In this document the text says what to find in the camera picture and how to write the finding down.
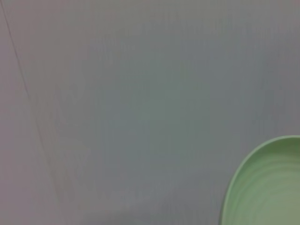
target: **green plate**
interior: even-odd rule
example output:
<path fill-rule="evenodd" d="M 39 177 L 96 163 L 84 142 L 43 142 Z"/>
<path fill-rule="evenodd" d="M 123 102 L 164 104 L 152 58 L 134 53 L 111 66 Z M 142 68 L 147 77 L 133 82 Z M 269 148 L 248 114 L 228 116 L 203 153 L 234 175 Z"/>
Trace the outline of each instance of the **green plate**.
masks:
<path fill-rule="evenodd" d="M 220 225 L 300 225 L 300 136 L 263 143 L 241 163 Z"/>

